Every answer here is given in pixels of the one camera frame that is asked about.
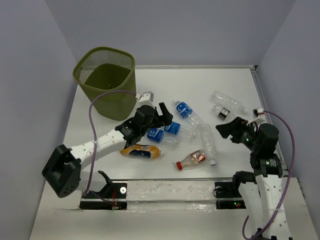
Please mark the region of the blue label bottle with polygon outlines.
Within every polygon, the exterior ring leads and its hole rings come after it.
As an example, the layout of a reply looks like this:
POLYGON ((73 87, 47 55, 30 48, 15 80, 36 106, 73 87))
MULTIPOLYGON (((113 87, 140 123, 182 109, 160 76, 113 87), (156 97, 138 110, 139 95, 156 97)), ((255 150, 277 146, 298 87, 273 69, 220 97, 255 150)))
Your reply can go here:
POLYGON ((170 135, 162 130, 162 142, 157 144, 176 149, 179 146, 179 139, 175 135, 170 135))
POLYGON ((183 143, 192 144, 196 139, 196 131, 188 126, 182 125, 177 122, 172 122, 163 128, 168 134, 178 137, 183 143))
POLYGON ((173 105, 178 114, 194 128, 203 123, 202 119, 184 101, 174 100, 173 105))

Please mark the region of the black label black cap bottle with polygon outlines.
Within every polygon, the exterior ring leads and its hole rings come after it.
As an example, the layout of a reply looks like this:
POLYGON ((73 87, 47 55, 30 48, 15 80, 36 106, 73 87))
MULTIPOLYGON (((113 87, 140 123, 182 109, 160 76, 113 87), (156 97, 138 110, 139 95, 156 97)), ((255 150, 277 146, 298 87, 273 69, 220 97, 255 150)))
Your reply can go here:
POLYGON ((213 107, 212 112, 216 117, 224 122, 231 122, 236 118, 236 115, 233 112, 220 104, 216 104, 213 107))

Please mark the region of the orange label bottle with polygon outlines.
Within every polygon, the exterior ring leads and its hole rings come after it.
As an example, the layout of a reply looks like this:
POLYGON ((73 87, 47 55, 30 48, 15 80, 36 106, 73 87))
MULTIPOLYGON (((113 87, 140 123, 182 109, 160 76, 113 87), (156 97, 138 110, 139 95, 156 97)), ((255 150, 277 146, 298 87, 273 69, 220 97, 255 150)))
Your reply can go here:
POLYGON ((164 156, 165 152, 155 145, 135 144, 119 151, 124 156, 139 157, 146 159, 158 159, 164 156))

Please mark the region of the clear tall bottle white cap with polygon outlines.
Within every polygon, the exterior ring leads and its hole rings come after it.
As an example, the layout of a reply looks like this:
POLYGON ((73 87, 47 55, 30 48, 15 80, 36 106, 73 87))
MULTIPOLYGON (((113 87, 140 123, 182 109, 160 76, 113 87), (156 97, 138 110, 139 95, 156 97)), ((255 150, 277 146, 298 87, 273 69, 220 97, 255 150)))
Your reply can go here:
POLYGON ((199 124, 197 128, 200 135, 202 149, 204 150, 204 153, 206 155, 206 159, 208 160, 210 166, 215 166, 217 164, 217 150, 212 129, 207 123, 199 124))

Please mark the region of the clear bottle no label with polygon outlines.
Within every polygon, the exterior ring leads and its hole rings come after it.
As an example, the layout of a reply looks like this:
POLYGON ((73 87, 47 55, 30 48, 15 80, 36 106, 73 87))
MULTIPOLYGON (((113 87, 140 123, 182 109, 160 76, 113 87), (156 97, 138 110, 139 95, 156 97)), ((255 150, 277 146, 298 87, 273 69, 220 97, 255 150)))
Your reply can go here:
POLYGON ((215 90, 210 98, 214 103, 220 104, 232 112, 246 113, 246 108, 242 102, 220 91, 215 90))

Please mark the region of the red cap crushed bottle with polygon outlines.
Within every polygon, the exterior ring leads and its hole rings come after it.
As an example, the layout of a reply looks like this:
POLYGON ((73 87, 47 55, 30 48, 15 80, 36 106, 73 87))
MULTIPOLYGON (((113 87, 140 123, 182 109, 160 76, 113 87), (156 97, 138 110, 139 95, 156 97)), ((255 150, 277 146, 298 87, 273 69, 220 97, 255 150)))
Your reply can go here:
POLYGON ((203 162, 205 162, 206 159, 207 159, 207 157, 205 155, 204 150, 199 149, 199 150, 196 150, 196 151, 190 153, 183 160, 177 161, 175 163, 175 165, 179 171, 182 171, 184 169, 194 168, 194 167, 198 166, 199 164, 202 164, 203 162))

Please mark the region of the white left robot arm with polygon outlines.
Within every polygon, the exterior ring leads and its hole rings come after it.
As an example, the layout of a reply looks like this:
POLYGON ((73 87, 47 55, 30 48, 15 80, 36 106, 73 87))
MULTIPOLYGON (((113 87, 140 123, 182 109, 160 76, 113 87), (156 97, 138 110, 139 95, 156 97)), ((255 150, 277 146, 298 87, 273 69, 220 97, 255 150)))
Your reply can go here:
POLYGON ((162 114, 158 114, 156 107, 142 105, 133 117, 101 137, 70 148, 64 144, 57 146, 43 168, 42 176, 59 198, 76 190, 84 194, 91 192, 101 198, 108 196, 113 188, 108 175, 101 170, 85 172, 84 169, 93 168, 100 158, 137 144, 150 129, 169 126, 173 115, 165 103, 159 103, 159 107, 162 114))

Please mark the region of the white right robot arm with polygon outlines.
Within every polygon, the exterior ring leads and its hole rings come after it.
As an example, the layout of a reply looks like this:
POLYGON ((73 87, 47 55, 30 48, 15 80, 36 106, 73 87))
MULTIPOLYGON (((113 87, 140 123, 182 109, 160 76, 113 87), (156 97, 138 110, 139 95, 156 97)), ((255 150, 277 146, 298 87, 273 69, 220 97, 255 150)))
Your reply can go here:
POLYGON ((252 240, 291 240, 283 201, 289 185, 283 184, 282 163, 275 153, 279 130, 272 124, 257 124, 236 117, 216 127, 222 138, 243 144, 250 150, 252 172, 238 171, 232 177, 230 190, 241 196, 250 223, 252 240))

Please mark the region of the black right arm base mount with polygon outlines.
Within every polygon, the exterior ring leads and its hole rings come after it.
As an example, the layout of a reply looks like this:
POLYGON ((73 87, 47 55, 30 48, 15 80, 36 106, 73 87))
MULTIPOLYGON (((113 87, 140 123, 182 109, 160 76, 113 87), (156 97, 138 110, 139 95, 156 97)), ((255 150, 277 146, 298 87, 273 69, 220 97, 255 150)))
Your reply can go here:
POLYGON ((246 209, 245 202, 231 181, 215 182, 212 194, 216 199, 217 210, 246 209))

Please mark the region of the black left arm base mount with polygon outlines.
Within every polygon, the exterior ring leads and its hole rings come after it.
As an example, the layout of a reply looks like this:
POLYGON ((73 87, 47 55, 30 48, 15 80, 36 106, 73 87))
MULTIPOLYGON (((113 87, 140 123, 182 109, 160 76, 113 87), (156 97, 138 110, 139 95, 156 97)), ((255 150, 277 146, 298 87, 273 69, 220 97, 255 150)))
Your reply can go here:
POLYGON ((94 173, 94 184, 104 184, 98 191, 90 190, 87 195, 82 193, 79 208, 81 210, 126 210, 128 183, 126 181, 113 181, 106 173, 99 170, 94 173))

